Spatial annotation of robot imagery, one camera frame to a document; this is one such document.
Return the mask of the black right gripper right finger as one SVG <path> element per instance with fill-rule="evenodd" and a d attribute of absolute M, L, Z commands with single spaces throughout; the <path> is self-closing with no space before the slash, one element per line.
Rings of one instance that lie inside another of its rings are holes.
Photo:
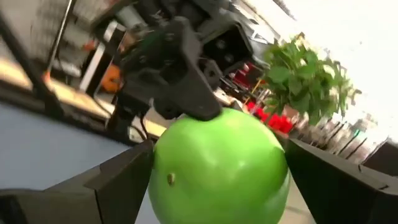
<path fill-rule="evenodd" d="M 398 178 L 296 139 L 285 158 L 317 224 L 398 224 Z"/>

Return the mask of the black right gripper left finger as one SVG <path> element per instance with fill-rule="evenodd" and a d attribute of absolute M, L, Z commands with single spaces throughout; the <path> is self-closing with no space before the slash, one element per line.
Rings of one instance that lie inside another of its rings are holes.
<path fill-rule="evenodd" d="M 134 224 L 153 149 L 145 140 L 45 190 L 0 190 L 0 224 Z"/>

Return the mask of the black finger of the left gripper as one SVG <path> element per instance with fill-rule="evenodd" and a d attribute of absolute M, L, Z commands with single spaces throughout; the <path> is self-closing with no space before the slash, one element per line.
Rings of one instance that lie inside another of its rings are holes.
<path fill-rule="evenodd" d="M 201 58 L 198 63 L 174 63 L 163 69 L 166 81 L 154 108 L 165 119 L 186 114 L 200 121 L 209 121 L 221 114 L 221 105 L 212 86 L 219 85 L 221 70 L 211 59 Z"/>

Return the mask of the green apple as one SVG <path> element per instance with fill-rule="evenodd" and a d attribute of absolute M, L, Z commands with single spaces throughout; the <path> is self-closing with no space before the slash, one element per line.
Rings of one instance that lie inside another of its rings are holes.
<path fill-rule="evenodd" d="M 148 191 L 160 224 L 279 224 L 289 184 L 272 131 L 226 108 L 210 121 L 185 116 L 161 135 Z"/>

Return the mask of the orange shop vacuum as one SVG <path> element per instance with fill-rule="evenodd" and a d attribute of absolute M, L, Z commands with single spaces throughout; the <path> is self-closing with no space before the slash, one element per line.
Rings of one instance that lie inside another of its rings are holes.
<path fill-rule="evenodd" d="M 118 66 L 111 64 L 101 80 L 101 89 L 107 93 L 117 93 L 123 86 L 123 78 Z"/>

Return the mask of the red plastic bin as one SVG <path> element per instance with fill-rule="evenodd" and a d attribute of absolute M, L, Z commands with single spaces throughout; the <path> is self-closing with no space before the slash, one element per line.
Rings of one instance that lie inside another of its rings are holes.
<path fill-rule="evenodd" d="M 259 119 L 262 123 L 264 123 L 269 117 L 269 113 L 266 113 L 262 108 L 256 106 L 256 104 L 252 101 L 249 101 L 246 104 L 248 111 L 253 114 L 257 119 Z"/>
<path fill-rule="evenodd" d="M 273 114 L 271 116 L 267 125 L 273 130 L 280 131 L 285 134 L 288 134 L 293 128 L 293 124 L 288 117 L 277 114 Z"/>

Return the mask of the light wood board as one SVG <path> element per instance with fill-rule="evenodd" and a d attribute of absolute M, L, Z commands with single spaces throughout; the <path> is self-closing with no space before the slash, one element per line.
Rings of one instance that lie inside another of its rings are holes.
<path fill-rule="evenodd" d="M 0 80 L 25 90 L 33 90 L 32 83 L 22 67 L 6 58 L 0 58 Z M 82 91 L 75 90 L 54 79 L 48 82 L 48 86 L 61 102 L 76 106 L 102 118 L 110 118 L 109 114 L 114 111 L 114 105 L 100 99 L 92 99 Z"/>

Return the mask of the green leafy tree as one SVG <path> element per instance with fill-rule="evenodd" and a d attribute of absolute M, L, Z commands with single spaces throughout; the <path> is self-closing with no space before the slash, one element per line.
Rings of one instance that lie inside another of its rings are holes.
<path fill-rule="evenodd" d="M 271 91 L 264 100 L 265 112 L 281 115 L 288 106 L 307 115 L 311 125 L 335 113 L 345 116 L 348 101 L 362 91 L 354 87 L 339 61 L 320 58 L 304 40 L 296 35 L 283 44 L 275 41 L 264 52 L 268 67 L 262 79 Z"/>

